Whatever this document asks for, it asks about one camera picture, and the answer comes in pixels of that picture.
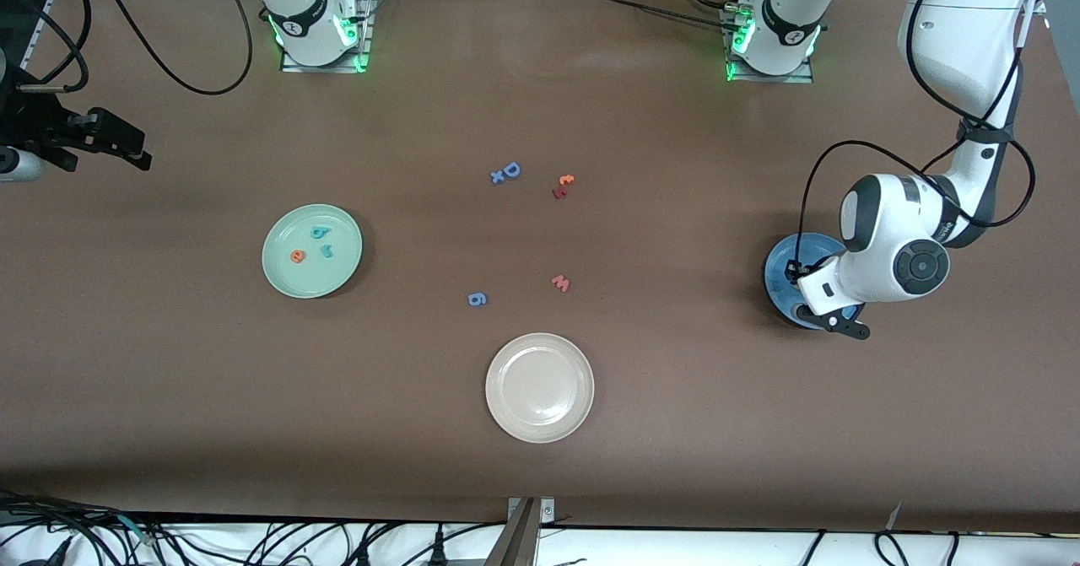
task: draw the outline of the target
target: brown tabletop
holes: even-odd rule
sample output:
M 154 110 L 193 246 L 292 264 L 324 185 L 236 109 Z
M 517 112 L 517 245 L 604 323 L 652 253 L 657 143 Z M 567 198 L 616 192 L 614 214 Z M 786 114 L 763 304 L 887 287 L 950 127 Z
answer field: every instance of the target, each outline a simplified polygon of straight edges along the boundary
M 231 0 L 126 1 L 189 81 L 240 71 Z M 251 76 L 200 97 L 94 0 L 65 105 L 131 120 L 153 169 L 84 154 L 0 188 L 4 484 L 131 510 L 489 520 L 552 495 L 593 524 L 877 528 L 900 501 L 907 528 L 1080 524 L 1080 121 L 1042 21 L 1016 121 L 1036 199 L 937 293 L 867 307 L 859 342 L 784 324 L 760 270 L 829 144 L 950 144 L 895 50 L 905 0 L 836 0 L 814 84 L 787 86 L 726 82 L 715 30 L 606 0 L 390 0 L 368 73 L 282 75 L 245 1 Z M 53 11 L 70 32 L 79 5 Z M 62 54 L 42 39 L 38 75 Z M 1007 163 L 999 216 L 1024 186 Z M 808 227 L 836 234 L 845 190 L 894 171 L 837 151 Z M 363 260 L 293 300 L 262 240 L 316 202 L 356 218 Z M 596 378 L 555 444 L 484 401 L 529 332 Z

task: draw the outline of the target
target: mint green plate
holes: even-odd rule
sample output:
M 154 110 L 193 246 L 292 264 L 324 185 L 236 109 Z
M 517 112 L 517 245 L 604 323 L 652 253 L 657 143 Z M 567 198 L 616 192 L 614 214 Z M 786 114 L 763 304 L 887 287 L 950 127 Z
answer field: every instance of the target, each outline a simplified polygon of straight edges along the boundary
M 329 246 L 330 256 L 324 246 Z M 270 229 L 262 244 L 262 272 L 286 296 L 319 298 L 349 281 L 363 250 L 360 227 L 346 211 L 323 203 L 305 205 Z M 293 261 L 294 251 L 303 252 L 302 261 Z

